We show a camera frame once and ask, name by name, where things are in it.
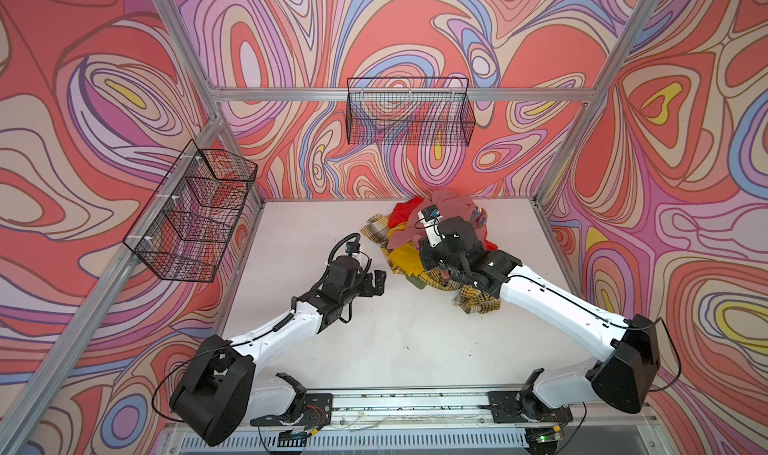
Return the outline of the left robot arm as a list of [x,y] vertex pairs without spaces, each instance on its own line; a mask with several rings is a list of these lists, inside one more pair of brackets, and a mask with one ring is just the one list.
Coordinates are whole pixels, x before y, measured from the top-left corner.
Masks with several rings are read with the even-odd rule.
[[244,422],[304,425],[312,432],[327,423],[328,414],[307,399],[306,388],[294,377],[278,373],[266,380],[258,374],[299,343],[318,336],[333,323],[352,319],[359,297],[383,294],[386,274],[371,268],[352,233],[331,249],[319,280],[274,320],[232,339],[205,339],[174,388],[169,408],[207,445],[224,442]]

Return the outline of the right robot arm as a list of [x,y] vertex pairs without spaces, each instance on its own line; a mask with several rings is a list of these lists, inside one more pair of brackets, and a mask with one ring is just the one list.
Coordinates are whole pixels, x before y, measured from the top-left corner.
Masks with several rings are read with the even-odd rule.
[[487,249],[461,217],[444,218],[430,206],[417,225],[425,232],[419,241],[425,268],[438,268],[454,281],[529,311],[589,352],[581,364],[531,373],[516,395],[525,419],[540,421],[592,401],[623,413],[641,411],[660,368],[655,322],[608,312],[559,288],[520,259]]

